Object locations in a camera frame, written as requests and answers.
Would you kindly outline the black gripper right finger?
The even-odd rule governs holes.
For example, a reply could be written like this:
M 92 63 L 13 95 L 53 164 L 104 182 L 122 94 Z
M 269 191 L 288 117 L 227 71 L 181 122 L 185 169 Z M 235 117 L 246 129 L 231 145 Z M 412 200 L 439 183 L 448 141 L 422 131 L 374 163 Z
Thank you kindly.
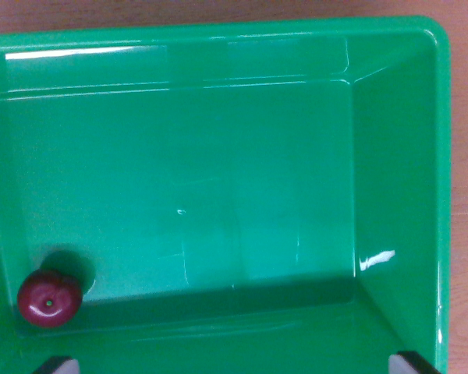
M 388 358 L 389 374 L 441 374 L 416 351 L 398 351 Z

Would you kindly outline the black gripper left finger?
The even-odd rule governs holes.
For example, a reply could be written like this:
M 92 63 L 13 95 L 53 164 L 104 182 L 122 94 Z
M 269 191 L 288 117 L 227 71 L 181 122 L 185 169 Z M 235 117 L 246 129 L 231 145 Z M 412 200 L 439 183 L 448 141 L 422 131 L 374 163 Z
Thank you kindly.
M 33 374 L 80 374 L 80 364 L 69 356 L 52 356 L 35 369 Z

